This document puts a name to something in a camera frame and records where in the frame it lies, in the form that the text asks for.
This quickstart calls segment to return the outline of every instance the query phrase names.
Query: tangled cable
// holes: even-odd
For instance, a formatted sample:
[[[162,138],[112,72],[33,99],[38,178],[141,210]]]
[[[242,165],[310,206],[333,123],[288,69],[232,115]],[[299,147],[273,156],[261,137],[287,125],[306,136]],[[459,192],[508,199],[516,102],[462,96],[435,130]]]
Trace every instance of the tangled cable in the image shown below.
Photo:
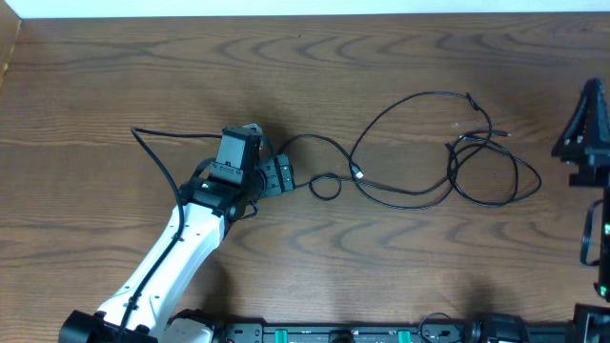
[[[425,189],[423,191],[406,191],[406,190],[401,190],[401,189],[397,189],[397,188],[393,188],[393,187],[378,185],[375,183],[360,181],[360,179],[364,176],[364,174],[363,174],[360,166],[356,162],[354,162],[354,154],[356,152],[358,145],[360,144],[360,142],[362,141],[362,139],[364,138],[366,133],[373,127],[373,125],[377,122],[377,120],[379,120],[384,114],[386,114],[387,112],[391,111],[396,106],[398,106],[408,100],[411,100],[415,97],[423,96],[423,95],[447,95],[447,96],[454,96],[454,97],[457,97],[460,99],[467,100],[468,103],[470,104],[470,106],[473,108],[473,110],[480,111],[483,114],[483,116],[485,117],[485,120],[487,122],[487,129],[468,131],[468,132],[464,133],[462,136],[460,136],[458,139],[456,139],[456,141],[453,144],[445,143],[445,147],[447,148],[447,150],[449,152],[446,175],[444,177],[442,177],[440,180],[438,180],[434,185],[432,185],[428,189]],[[443,200],[445,200],[452,191],[456,191],[459,195],[470,200],[471,202],[473,202],[477,205],[480,205],[480,206],[485,206],[485,207],[504,206],[504,205],[512,203],[512,202],[523,200],[523,199],[527,198],[528,196],[537,192],[540,189],[540,187],[542,186],[542,178],[540,177],[539,173],[530,164],[528,164],[527,162],[525,162],[524,160],[522,160],[520,158],[515,157],[506,148],[502,147],[499,143],[493,141],[492,136],[506,137],[506,136],[509,136],[509,134],[508,134],[508,132],[505,132],[505,131],[496,131],[493,129],[491,118],[489,117],[487,112],[483,108],[481,108],[477,104],[477,102],[475,102],[475,100],[470,96],[469,93],[466,93],[466,95],[462,95],[462,94],[450,92],[450,91],[424,91],[424,92],[419,92],[416,94],[409,95],[409,96],[403,98],[402,100],[396,102],[395,104],[393,104],[392,106],[390,106],[389,108],[384,110],[383,112],[381,112],[366,127],[366,129],[364,129],[362,134],[356,140],[356,143],[354,144],[354,147],[352,148],[352,151],[350,153],[347,153],[347,151],[345,149],[343,149],[343,147],[341,147],[341,145],[339,145],[335,140],[333,140],[329,137],[325,137],[325,136],[322,136],[319,134],[309,134],[309,133],[300,134],[300,135],[292,137],[291,139],[286,141],[284,144],[282,144],[282,146],[279,148],[277,153],[283,153],[290,144],[292,144],[293,142],[295,142],[295,140],[297,140],[299,138],[313,138],[313,139],[319,139],[319,140],[323,140],[328,143],[331,143],[343,154],[343,156],[345,156],[345,158],[347,159],[350,174],[351,174],[350,178],[339,177],[336,174],[329,172],[329,173],[326,173],[323,175],[315,176],[309,182],[296,186],[298,189],[308,187],[310,192],[312,193],[312,195],[315,198],[317,198],[319,200],[324,200],[324,201],[333,200],[341,194],[342,182],[354,183],[356,185],[356,188],[360,191],[360,193],[362,193],[362,195],[364,195],[369,200],[371,200],[381,206],[385,206],[387,208],[395,209],[395,210],[408,210],[408,211],[418,211],[418,210],[430,209],[430,208],[440,204]],[[462,140],[469,142],[469,144],[458,148],[458,144]],[[459,169],[464,165],[464,163],[466,161],[468,161],[471,157],[473,157],[475,154],[482,151],[483,149],[487,149],[489,151],[498,153],[502,156],[508,157],[512,162],[513,169],[514,169],[514,177],[515,177],[514,187],[513,187],[513,190],[511,192],[510,196],[504,201],[492,202],[492,201],[478,200],[478,199],[470,196],[458,183]],[[534,176],[537,178],[538,183],[531,191],[518,196],[518,193],[519,193],[519,164],[521,164],[522,166],[529,169],[534,174]],[[325,179],[330,179],[330,180],[336,181],[336,183],[338,184],[338,189],[335,194],[333,194],[331,196],[322,196],[318,192],[315,191],[314,184],[318,181],[325,180]],[[435,200],[431,203],[424,204],[421,206],[400,206],[400,205],[390,204],[390,203],[387,203],[387,202],[384,202],[384,201],[381,201],[381,200],[375,198],[374,196],[370,195],[368,192],[366,192],[363,189],[363,187],[367,187],[367,188],[385,191],[385,192],[417,196],[417,195],[424,195],[424,194],[431,193],[431,192],[437,190],[445,182],[449,182],[451,184],[451,187],[447,191],[445,191],[445,193],[443,193],[438,200]]]

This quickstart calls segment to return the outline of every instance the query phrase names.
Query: white wall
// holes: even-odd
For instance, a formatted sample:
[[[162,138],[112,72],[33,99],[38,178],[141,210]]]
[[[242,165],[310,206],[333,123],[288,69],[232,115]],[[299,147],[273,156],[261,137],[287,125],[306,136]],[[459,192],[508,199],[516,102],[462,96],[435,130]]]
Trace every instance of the white wall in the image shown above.
[[[6,0],[22,18],[610,11],[610,0]]]

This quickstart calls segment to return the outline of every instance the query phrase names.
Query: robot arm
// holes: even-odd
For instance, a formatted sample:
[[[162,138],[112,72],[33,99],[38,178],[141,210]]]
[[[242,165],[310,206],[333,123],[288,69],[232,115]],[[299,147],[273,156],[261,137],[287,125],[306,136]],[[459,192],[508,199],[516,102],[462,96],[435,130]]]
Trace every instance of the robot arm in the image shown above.
[[[167,255],[163,257],[176,239],[179,226],[178,206],[161,237],[127,282],[94,315],[74,311],[61,328],[60,342],[113,342],[117,336],[121,342],[210,341],[212,332],[203,325],[200,330],[190,330],[197,332],[190,337],[181,336],[184,331],[175,328],[166,330],[166,325],[195,271],[220,245],[231,225],[256,215],[258,199],[295,188],[288,156],[271,155],[259,160],[261,139],[257,125],[223,130],[216,159],[202,162],[179,189],[184,228]],[[202,178],[200,174],[208,165],[209,175]],[[245,216],[249,205],[254,213]],[[161,262],[147,281],[146,275],[157,261]],[[142,291],[135,294],[138,288]],[[126,312],[130,302],[132,310]]]
[[[142,295],[139,296],[137,308],[132,311],[127,329],[140,331],[160,338],[170,319],[173,308],[193,278],[201,263],[218,248],[225,231],[223,215],[214,215],[213,210],[196,204],[184,207],[185,228],[177,245],[163,260]],[[172,218],[161,237],[144,258],[132,277],[97,311],[105,313],[104,320],[114,325],[120,325],[126,304],[137,285],[159,255],[170,244],[175,228],[178,225],[178,208],[173,209]]]

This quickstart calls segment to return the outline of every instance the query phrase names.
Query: cable connector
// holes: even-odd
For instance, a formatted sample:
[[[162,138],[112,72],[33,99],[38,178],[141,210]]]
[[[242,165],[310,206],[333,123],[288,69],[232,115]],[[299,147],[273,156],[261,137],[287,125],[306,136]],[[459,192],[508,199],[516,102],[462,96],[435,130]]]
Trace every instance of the cable connector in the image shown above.
[[[364,177],[364,174],[362,173],[362,171],[360,170],[360,167],[358,165],[356,165],[355,163],[350,165],[350,169],[352,170],[352,174],[357,178],[357,179],[361,179],[362,177]]]
[[[500,136],[500,137],[510,137],[511,136],[511,134],[508,133],[507,131],[492,130],[491,133],[495,134],[496,136]]]
[[[480,107],[478,106],[477,102],[475,101],[475,99],[473,99],[473,97],[468,92],[466,93],[466,99],[470,103],[470,106],[473,107],[473,110],[480,111]]]

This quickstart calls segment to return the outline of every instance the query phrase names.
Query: wood grain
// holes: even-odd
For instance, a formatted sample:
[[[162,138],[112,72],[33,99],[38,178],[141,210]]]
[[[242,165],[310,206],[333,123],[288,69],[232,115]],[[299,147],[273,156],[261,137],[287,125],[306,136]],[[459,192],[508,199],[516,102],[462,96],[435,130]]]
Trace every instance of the wood grain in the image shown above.
[[[567,187],[550,150],[580,87],[610,79],[610,14],[388,15],[30,20],[0,97],[0,340],[54,341],[74,309],[92,313],[132,273],[173,207],[133,125],[219,132],[256,122],[275,144],[331,136],[351,148],[384,108],[417,91],[470,92],[501,140],[543,177],[501,209],[456,194],[399,212],[352,186],[322,203],[301,190],[235,225],[177,309],[269,322],[404,322],[443,311],[567,320],[601,305],[579,265],[596,190]],[[419,98],[381,119],[356,162],[367,179],[423,189],[444,173],[442,143],[480,128],[464,101]],[[176,181],[217,141],[147,138]],[[297,181],[346,174],[332,147],[290,150]],[[493,200],[509,162],[482,153],[459,181]],[[522,183],[531,187],[532,175]],[[332,182],[320,183],[331,192]],[[437,195],[395,199],[404,204]]]

